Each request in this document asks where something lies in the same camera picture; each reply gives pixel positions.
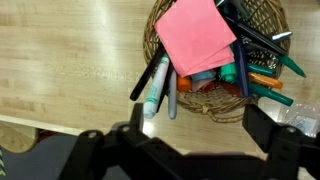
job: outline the light wood tabletop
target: light wood tabletop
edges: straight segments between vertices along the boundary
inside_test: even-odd
[[[67,134],[108,132],[127,121],[129,95],[144,71],[142,36],[155,0],[11,0],[0,2],[0,120]],[[319,105],[319,2],[282,0],[292,36],[290,56],[306,72],[285,68],[281,90]],[[143,102],[147,90],[137,102]],[[281,105],[261,99],[277,119]],[[181,151],[243,151],[263,156],[241,123],[217,124],[167,101],[144,132]]]

